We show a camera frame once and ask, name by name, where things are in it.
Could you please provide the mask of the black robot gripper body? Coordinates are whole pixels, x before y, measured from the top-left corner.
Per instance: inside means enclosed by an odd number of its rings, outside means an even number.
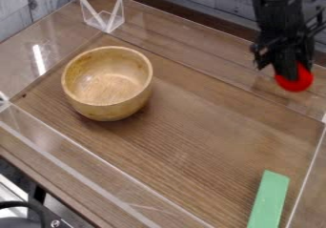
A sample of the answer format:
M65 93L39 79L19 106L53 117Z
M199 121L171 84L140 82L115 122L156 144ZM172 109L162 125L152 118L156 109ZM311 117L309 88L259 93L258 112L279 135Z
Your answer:
M294 49L297 62L310 71L314 37L326 29L326 7L317 0L252 0L252 7L259 32L251 52L258 68L272 65L276 51Z

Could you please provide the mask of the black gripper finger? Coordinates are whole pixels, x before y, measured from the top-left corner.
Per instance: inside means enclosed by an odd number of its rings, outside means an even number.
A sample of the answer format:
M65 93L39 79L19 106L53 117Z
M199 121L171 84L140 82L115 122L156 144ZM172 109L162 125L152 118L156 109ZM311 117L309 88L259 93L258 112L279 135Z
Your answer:
M276 75L280 75L288 81L298 80L298 66L294 49L283 49L274 54L274 69Z

